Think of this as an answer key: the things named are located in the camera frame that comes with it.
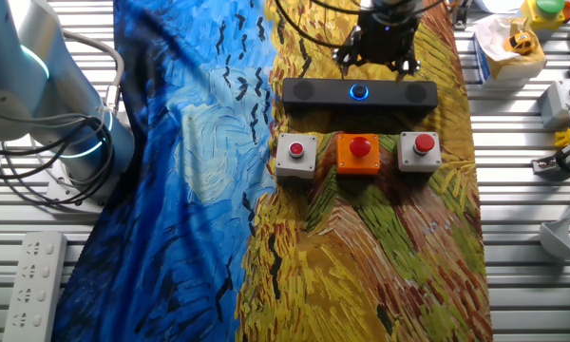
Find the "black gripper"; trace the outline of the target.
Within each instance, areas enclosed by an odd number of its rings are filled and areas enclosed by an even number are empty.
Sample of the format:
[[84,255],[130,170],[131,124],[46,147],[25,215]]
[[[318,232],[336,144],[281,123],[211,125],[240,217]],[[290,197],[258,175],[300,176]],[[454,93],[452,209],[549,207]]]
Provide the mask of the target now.
[[360,56],[367,62],[397,61],[398,79],[414,76],[420,69],[415,58],[414,35],[418,29],[418,19],[412,18],[403,24],[386,25],[371,14],[359,17],[358,26],[352,28],[341,47],[334,50],[341,77],[348,75],[350,66],[357,63],[357,41],[360,38]]

